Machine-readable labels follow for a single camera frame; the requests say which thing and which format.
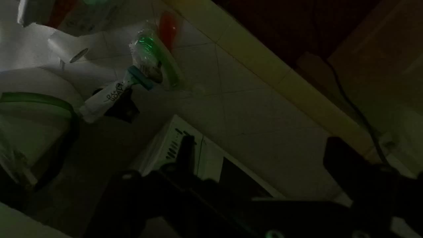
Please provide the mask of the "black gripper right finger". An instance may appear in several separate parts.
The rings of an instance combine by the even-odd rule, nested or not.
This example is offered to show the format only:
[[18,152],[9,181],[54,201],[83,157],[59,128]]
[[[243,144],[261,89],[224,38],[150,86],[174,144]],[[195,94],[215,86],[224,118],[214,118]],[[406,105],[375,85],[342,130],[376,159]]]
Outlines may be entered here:
[[342,139],[326,140],[324,168],[359,208],[392,210],[398,188],[398,172],[386,164],[371,164]]

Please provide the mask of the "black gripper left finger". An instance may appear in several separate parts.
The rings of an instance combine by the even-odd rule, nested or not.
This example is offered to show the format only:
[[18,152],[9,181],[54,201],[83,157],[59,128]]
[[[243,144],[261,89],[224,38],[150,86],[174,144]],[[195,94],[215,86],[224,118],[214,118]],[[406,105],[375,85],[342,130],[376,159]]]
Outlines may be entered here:
[[181,140],[176,160],[162,165],[160,173],[178,185],[185,185],[193,176],[194,148],[194,138],[191,135],[185,135]]

